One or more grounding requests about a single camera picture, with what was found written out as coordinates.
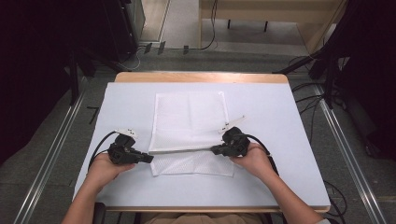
metal rail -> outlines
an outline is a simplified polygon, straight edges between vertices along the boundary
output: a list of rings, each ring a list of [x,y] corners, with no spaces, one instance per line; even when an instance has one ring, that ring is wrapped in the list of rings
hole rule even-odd
[[[46,186],[46,183],[50,177],[52,168],[58,159],[62,146],[64,145],[64,140],[66,139],[69,130],[73,124],[73,121],[81,106],[85,90],[88,86],[87,78],[83,77],[80,81],[80,85],[82,87],[81,94],[77,98],[75,105],[69,107],[67,114],[61,124],[61,127],[59,128],[52,142],[52,145],[49,148],[49,152],[35,177],[35,181],[26,193],[21,209],[17,214],[17,217],[15,218],[15,224],[29,223],[29,219],[31,218],[35,210],[35,206],[40,199],[41,193],[43,192],[43,189]]]
[[[316,85],[314,89],[316,94],[323,94],[324,92],[319,85]],[[327,121],[329,122],[332,133],[334,134],[335,140],[346,162],[346,166],[352,176],[353,181],[355,182],[356,188],[358,189],[361,200],[366,207],[370,219],[373,223],[386,224],[387,221],[385,220],[382,210],[379,207],[377,199],[371,190],[371,187],[364,176],[364,173],[361,170],[361,167],[359,166],[359,163],[356,160],[351,147],[349,146],[347,138],[345,137],[336,116],[324,101],[320,101],[320,106],[326,116]]]

black handheld controller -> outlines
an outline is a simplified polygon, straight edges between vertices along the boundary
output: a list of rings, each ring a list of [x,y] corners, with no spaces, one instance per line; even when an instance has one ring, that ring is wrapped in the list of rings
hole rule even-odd
[[[151,163],[153,156],[135,150],[132,146],[135,140],[128,135],[120,134],[107,150],[108,157],[114,164],[146,162]]]
[[[246,156],[250,141],[237,127],[232,127],[222,136],[223,144],[210,148],[215,155],[228,157]]]

gray floor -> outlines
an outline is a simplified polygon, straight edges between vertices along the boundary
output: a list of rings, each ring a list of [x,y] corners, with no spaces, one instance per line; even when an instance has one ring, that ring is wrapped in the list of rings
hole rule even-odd
[[[174,26],[179,26],[177,23],[174,24],[171,22],[172,15],[175,16],[177,12],[176,10],[172,14],[172,10],[182,6],[191,7],[191,5],[183,5],[180,0],[171,1],[169,8],[170,14],[168,14],[169,17],[163,31],[163,41],[166,41],[166,47],[168,48],[170,48],[169,46],[179,48],[179,45],[186,44],[193,46],[196,43],[194,42],[196,40],[194,39],[196,38],[194,35],[190,35],[190,37],[186,36],[189,32],[183,33],[184,35],[170,36],[172,33],[170,31],[176,29]],[[306,55],[306,50],[302,48],[298,34],[295,34],[293,31],[293,24],[270,22],[267,33],[262,34],[260,30],[261,24],[244,25],[242,21],[236,21],[232,23],[232,27],[235,29],[234,34],[231,34],[233,35],[231,38],[232,41],[226,40],[230,38],[227,34],[231,31],[227,30],[223,24],[223,21],[217,23],[219,27],[216,28],[216,34],[218,34],[217,37],[219,39],[217,40],[217,44],[211,47],[213,49],[205,51],[191,50],[186,55],[181,50],[170,49],[166,49],[162,54],[158,54],[157,49],[152,49],[147,54],[139,51],[137,57],[132,57],[124,63],[124,66],[134,68],[135,71],[235,71],[267,73],[288,66],[295,56]],[[246,30],[253,28],[260,30],[260,35],[283,37],[274,39],[268,37],[264,42],[258,42],[257,39],[252,37],[252,33],[256,31],[247,32]],[[210,26],[206,26],[207,31],[210,31],[210,29]],[[206,42],[212,36],[207,31],[205,31],[203,38]],[[245,33],[249,34],[249,39],[246,39],[242,35]],[[84,93],[81,106],[70,126],[68,135],[64,139],[53,169],[49,173],[46,186],[38,197],[29,223],[59,223],[62,220],[71,202],[79,169],[85,158],[94,131],[94,123],[90,124],[93,111],[88,109],[87,106],[101,105],[106,84],[113,81],[115,75],[108,68],[98,65],[98,72],[95,77],[86,79],[86,85],[84,84],[84,86],[87,86],[87,89]],[[304,67],[299,68],[298,73],[290,74],[289,78],[291,87],[311,81],[307,77]],[[313,94],[315,94],[314,89],[307,87],[295,92],[294,96],[297,100]],[[15,220],[22,207],[27,190],[35,180],[42,162],[51,148],[52,141],[62,125],[64,116],[70,109],[68,106],[69,100],[70,93],[67,93],[42,123],[28,146],[20,150],[0,167],[0,223],[13,223]],[[303,109],[308,103],[309,101],[301,102],[298,104],[298,107]],[[358,135],[348,113],[339,106],[336,106],[333,112],[343,128],[347,141],[368,180],[369,186],[378,199],[377,201],[380,208],[382,208],[386,220],[388,223],[396,223],[396,215],[393,212],[396,190],[396,179],[394,175],[396,162],[391,160],[376,160],[368,157],[364,150],[365,145]],[[302,121],[308,137],[310,136],[312,115],[313,110],[302,114]],[[346,223],[375,223],[370,219],[340,147],[332,134],[329,122],[326,120],[325,114],[320,107],[317,108],[314,116],[312,149],[323,179],[335,185],[346,196]],[[342,209],[344,202],[340,194],[330,186],[328,186],[328,191],[329,196]],[[117,213],[108,213],[106,223],[115,223],[117,215]],[[128,219],[132,219],[131,216],[132,214],[123,216],[122,223],[126,223]],[[280,223],[280,218],[277,215],[273,215],[273,218],[275,219],[275,223]]]

wire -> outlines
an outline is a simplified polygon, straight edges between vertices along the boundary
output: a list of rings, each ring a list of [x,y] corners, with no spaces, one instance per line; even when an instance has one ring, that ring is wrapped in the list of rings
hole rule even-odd
[[[210,43],[209,43],[206,47],[204,47],[204,48],[200,48],[200,49],[194,48],[194,49],[189,49],[189,50],[204,50],[204,49],[208,49],[208,48],[213,44],[213,42],[215,42],[215,38],[216,38],[215,23],[216,23],[216,14],[217,14],[217,11],[218,11],[218,1],[219,1],[219,0],[215,0],[215,1],[214,1],[213,6],[212,6],[212,12],[211,12],[211,15],[210,15],[210,21],[211,21],[211,23],[212,23],[212,30],[213,30],[212,40],[211,40]],[[185,49],[173,49],[173,48],[163,48],[163,49],[185,50]]]
[[[320,100],[318,100],[317,103],[315,103],[314,106],[314,111],[312,112],[312,118],[311,118],[311,134],[309,135],[309,145],[312,144],[312,138],[314,137],[314,117],[315,117],[315,111],[317,110],[317,106],[320,103]]]
[[[113,133],[115,133],[115,131],[113,131],[113,132],[111,132],[111,133],[108,133],[108,134],[102,139],[102,141],[100,141],[100,143],[99,143],[98,146],[96,147],[95,151],[92,153],[91,160],[90,160],[90,163],[89,163],[89,165],[88,165],[88,169],[90,169],[90,167],[91,167],[91,165],[92,165],[92,163],[93,163],[93,160],[95,160],[96,156],[103,152],[103,151],[102,151],[102,152],[100,152],[100,153],[98,153],[98,154],[96,155],[96,152],[98,151],[99,147],[100,147],[100,146],[106,141],[106,139],[107,139],[111,134],[113,134]]]
[[[293,89],[291,89],[291,92],[298,91],[298,90],[300,90],[300,89],[302,89],[302,88],[304,88],[304,87],[307,87],[307,86],[312,86],[312,85],[323,85],[323,84],[324,84],[324,83],[306,82],[306,83],[303,83],[303,84],[300,84],[300,85],[295,86]]]
[[[339,214],[338,217],[341,218],[341,222],[342,222],[343,224],[346,224],[346,221],[344,220],[344,216],[341,215],[340,209],[338,208],[337,204],[335,204],[335,202],[334,202],[334,201],[332,200],[332,198],[330,198],[330,197],[329,197],[329,200],[330,200],[330,204],[334,207],[335,211]]]
[[[119,217],[117,218],[117,224],[120,224],[122,217],[122,212],[119,212]]]
[[[245,134],[245,133],[238,133],[238,134],[235,134],[235,135],[236,135],[236,136],[245,136],[245,137],[248,137],[248,138],[251,138],[251,139],[255,140],[257,143],[259,143],[260,146],[262,146],[262,148],[264,148],[265,154],[266,154],[267,156],[271,156],[270,151],[268,151],[267,147],[266,147],[266,146],[262,143],[262,141],[260,141],[260,139],[258,139],[257,137],[255,137],[255,136],[253,136],[253,135],[250,135],[250,134]]]
[[[330,212],[327,212],[327,214],[329,214],[330,216],[333,216],[333,217],[343,216],[343,215],[347,212],[347,199],[346,199],[346,197],[344,196],[343,192],[341,192],[341,190],[338,189],[335,185],[331,184],[330,182],[328,182],[328,181],[326,181],[326,180],[323,180],[323,182],[324,182],[325,184],[328,184],[328,185],[332,186],[332,188],[335,189],[335,190],[341,195],[341,197],[343,198],[344,204],[345,204],[345,206],[346,206],[345,209],[344,209],[344,211],[343,211],[343,212],[339,212],[338,215],[332,214],[332,213],[330,213]]]
[[[311,103],[309,103],[309,104],[305,107],[305,109],[303,109],[302,111],[300,111],[300,115],[302,115],[305,111],[309,110],[310,108],[315,107],[316,104],[317,104],[318,102],[320,102],[321,99],[323,99],[323,95],[321,95],[318,99],[315,99],[315,100],[313,100]]]
[[[301,101],[309,100],[309,99],[312,99],[312,98],[319,98],[319,97],[321,97],[321,96],[322,96],[322,95],[307,96],[307,97],[305,97],[305,98],[303,98],[303,99],[296,100],[295,103],[298,104],[298,103],[300,103]]]
[[[142,49],[139,49],[139,50],[136,52],[136,54],[135,54],[135,56],[136,56],[136,58],[137,58],[137,61],[138,61],[137,66],[135,66],[135,67],[133,67],[133,68],[129,68],[129,67],[123,65],[122,63],[119,63],[119,65],[122,66],[122,67],[124,67],[125,69],[127,69],[129,72],[132,72],[132,70],[135,70],[136,68],[138,68],[138,67],[140,66],[140,58],[139,58],[139,55],[137,55],[137,54],[139,53],[140,50],[142,50]]]
[[[299,59],[299,58],[304,58],[304,57],[306,57],[306,56],[297,56],[297,57],[295,57],[295,58],[292,58],[292,59],[289,61],[289,66],[290,66],[291,62],[293,62],[294,60]],[[304,64],[304,67],[305,67],[306,71],[309,72],[309,68],[306,66],[306,64]]]
[[[147,45],[139,45],[137,48],[145,48],[146,46]],[[128,53],[128,57],[126,59],[124,59],[122,62],[120,62],[119,65],[123,66],[122,63],[125,63],[126,61],[128,61],[132,55],[133,55],[132,53]]]
[[[106,150],[103,150],[103,151],[101,151],[101,152],[99,152],[99,153],[97,153],[94,157],[93,157],[93,160],[95,160],[96,159],[96,157],[97,156],[99,156],[99,154],[101,154],[101,153],[104,153],[104,152],[106,152],[106,151],[108,151],[108,149],[106,149]]]

person's right hand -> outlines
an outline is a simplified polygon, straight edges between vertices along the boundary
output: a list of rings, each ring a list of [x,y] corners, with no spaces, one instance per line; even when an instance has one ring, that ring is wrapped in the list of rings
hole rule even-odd
[[[98,190],[99,192],[102,187],[115,179],[120,173],[134,167],[135,164],[113,164],[107,153],[101,153],[97,155],[93,161],[84,180],[84,184]]]
[[[267,179],[266,177],[270,177],[273,174],[276,175],[264,149],[257,143],[249,144],[246,156],[231,157],[230,159],[234,163],[243,166],[252,175],[255,175],[262,181],[265,181]]]

